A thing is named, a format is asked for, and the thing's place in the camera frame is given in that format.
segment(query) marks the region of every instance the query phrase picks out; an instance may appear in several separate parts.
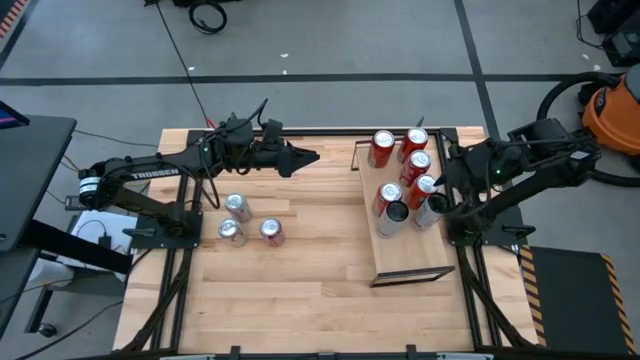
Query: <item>orange vacuum cleaner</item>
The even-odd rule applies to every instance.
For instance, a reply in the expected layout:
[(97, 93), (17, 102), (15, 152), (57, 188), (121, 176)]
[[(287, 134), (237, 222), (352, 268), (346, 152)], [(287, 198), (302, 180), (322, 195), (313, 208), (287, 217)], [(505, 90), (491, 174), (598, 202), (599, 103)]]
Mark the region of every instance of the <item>orange vacuum cleaner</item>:
[[(544, 98), (537, 119), (546, 119), (553, 101), (569, 87), (583, 85), (578, 98), (585, 105), (582, 124), (596, 141), (629, 155), (631, 164), (640, 162), (640, 64), (626, 74), (599, 72), (577, 74), (556, 85)], [(640, 187), (640, 177), (622, 177), (596, 170), (592, 178), (611, 185)]]

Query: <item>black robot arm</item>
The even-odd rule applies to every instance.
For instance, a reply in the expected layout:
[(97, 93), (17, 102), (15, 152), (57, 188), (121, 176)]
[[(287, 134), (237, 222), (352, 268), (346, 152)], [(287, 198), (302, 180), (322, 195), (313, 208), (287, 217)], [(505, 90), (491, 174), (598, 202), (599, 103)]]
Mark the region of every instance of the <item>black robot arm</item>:
[(203, 194), (212, 206), (218, 208), (220, 202), (212, 179), (223, 170), (235, 170), (245, 175), (251, 169), (274, 168), (286, 178), (320, 158), (315, 151), (297, 148), (281, 138), (282, 123), (278, 121), (269, 120), (261, 124), (263, 137), (254, 139), (251, 119), (255, 114), (248, 119), (238, 119), (232, 114), (228, 121), (213, 131), (205, 132), (197, 142), (188, 144), (180, 153), (109, 159), (81, 170), (80, 202), (89, 209), (103, 210), (115, 205), (156, 218), (168, 233), (180, 236), (187, 223), (183, 204), (158, 202), (125, 188), (124, 184), (180, 174), (194, 180), (208, 179), (216, 199), (213, 201), (206, 192)]
[[(490, 228), (498, 214), (545, 189), (581, 185), (601, 157), (590, 134), (569, 133), (556, 119), (536, 121), (508, 136), (509, 141), (489, 138), (468, 147), (450, 146), (451, 161), (437, 181), (462, 197), (447, 215), (450, 227), (477, 235)], [(496, 185), (524, 173), (531, 175), (491, 196)]]

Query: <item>soda can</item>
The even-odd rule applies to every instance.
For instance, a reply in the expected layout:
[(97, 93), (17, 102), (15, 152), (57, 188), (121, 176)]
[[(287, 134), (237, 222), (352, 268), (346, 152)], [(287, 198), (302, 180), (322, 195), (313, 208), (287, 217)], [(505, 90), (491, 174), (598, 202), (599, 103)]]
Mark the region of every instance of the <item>soda can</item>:
[(260, 233), (262, 238), (270, 246), (280, 246), (284, 244), (284, 231), (282, 231), (282, 224), (280, 221), (273, 218), (266, 218), (260, 224)]
[(426, 198), (438, 192), (438, 188), (434, 185), (435, 183), (436, 179), (431, 175), (422, 174), (418, 176), (409, 188), (409, 194), (407, 195), (407, 206), (409, 209), (417, 210)]
[(411, 128), (404, 134), (400, 149), (398, 149), (398, 161), (404, 164), (409, 158), (409, 155), (416, 151), (422, 150), (427, 146), (429, 141), (429, 135), (423, 128)]
[(369, 147), (369, 165), (374, 168), (385, 167), (389, 162), (395, 143), (396, 140), (393, 134), (387, 130), (380, 130), (373, 135), (371, 146)]
[(402, 188), (400, 185), (396, 183), (382, 184), (376, 193), (376, 197), (373, 198), (373, 206), (371, 209), (376, 216), (380, 216), (390, 202), (400, 200), (401, 198)]
[(447, 197), (444, 194), (432, 194), (413, 215), (413, 226), (418, 230), (428, 228), (440, 220), (447, 208)]
[(231, 216), (240, 222), (247, 222), (253, 217), (247, 198), (240, 193), (229, 194), (227, 200), (224, 202), (224, 206)]
[(223, 240), (232, 246), (241, 247), (247, 243), (247, 238), (242, 233), (240, 223), (234, 219), (223, 220), (218, 227), (218, 233)]
[(382, 237), (390, 237), (402, 227), (409, 217), (409, 208), (400, 200), (392, 201), (384, 209), (376, 226), (378, 234)]
[(424, 150), (415, 150), (409, 156), (400, 172), (400, 184), (411, 186), (416, 178), (426, 173), (431, 167), (431, 156)]

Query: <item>gray floor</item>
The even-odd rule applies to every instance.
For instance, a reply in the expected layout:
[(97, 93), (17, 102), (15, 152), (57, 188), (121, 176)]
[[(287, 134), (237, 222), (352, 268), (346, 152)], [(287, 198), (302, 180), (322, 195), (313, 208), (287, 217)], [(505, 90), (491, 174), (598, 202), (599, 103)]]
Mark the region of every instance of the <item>gray floor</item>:
[[(575, 39), (574, 0), (463, 0), (484, 74), (571, 74), (612, 68), (603, 53)], [(594, 3), (582, 1), (583, 11)], [(162, 9), (191, 73), (216, 75), (429, 73), (471, 74), (451, 0), (244, 0), (224, 5), (229, 25), (218, 36), (191, 28), (185, 10)], [(585, 37), (595, 40), (585, 23)], [(40, 0), (0, 78), (182, 76), (178, 57), (154, 7), (136, 0)], [(534, 120), (549, 82), (489, 82), (502, 135)], [(265, 116), (288, 126), (407, 125), (420, 116), (433, 125), (485, 125), (472, 81), (343, 81), (197, 84), (207, 114), (224, 120), (249, 114), (268, 97)], [(551, 111), (577, 126), (574, 92)], [(0, 98), (28, 114), (70, 116), (78, 128), (124, 140), (157, 142), (162, 128), (201, 127), (188, 85), (5, 86)], [(67, 154), (90, 166), (109, 157), (147, 154), (76, 135)], [(599, 167), (629, 170), (613, 154)], [(74, 173), (60, 168), (50, 190), (77, 191)], [(627, 314), (640, 341), (640, 190), (589, 182), (550, 190), (524, 202), (533, 245), (604, 252), (613, 257)], [(46, 197), (38, 218), (65, 228), (72, 213)], [(56, 295), (45, 320), (60, 331), (81, 323), (116, 298)], [(35, 301), (26, 294), (0, 342), (14, 358), (46, 343), (21, 331)], [(38, 359), (101, 354), (110, 349), (118, 309)]]

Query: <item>wooden tabletop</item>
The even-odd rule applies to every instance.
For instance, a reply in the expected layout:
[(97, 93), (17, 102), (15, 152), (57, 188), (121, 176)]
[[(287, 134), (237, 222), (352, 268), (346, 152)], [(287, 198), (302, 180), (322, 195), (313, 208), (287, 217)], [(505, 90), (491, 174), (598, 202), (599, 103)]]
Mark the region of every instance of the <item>wooden tabletop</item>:
[[(186, 129), (164, 130), (163, 153), (185, 147)], [(484, 139), (481, 127), (461, 127), (462, 145)], [(316, 150), (320, 160), (282, 179), (272, 170), (215, 179), (221, 198), (241, 192), (255, 219), (244, 226), (242, 248), (222, 242), (217, 228), (228, 214), (204, 203), (201, 246), (194, 252), (182, 324), (180, 353), (403, 352), (472, 350), (458, 271), (421, 284), (369, 288), (374, 255), (360, 175), (350, 170), (354, 142), (365, 137), (289, 137)], [(175, 200), (178, 177), (153, 180), (149, 196)], [(258, 222), (278, 218), (286, 233), (279, 248), (260, 238)], [(457, 264), (455, 250), (444, 246)], [(493, 297), (520, 333), (537, 342), (515, 256), (484, 250)], [(114, 348), (128, 343), (158, 299), (166, 251), (154, 250), (129, 279)], [(180, 263), (176, 256), (175, 270)], [(479, 311), (488, 343), (484, 311)], [(165, 317), (163, 346), (169, 343), (173, 307)]]

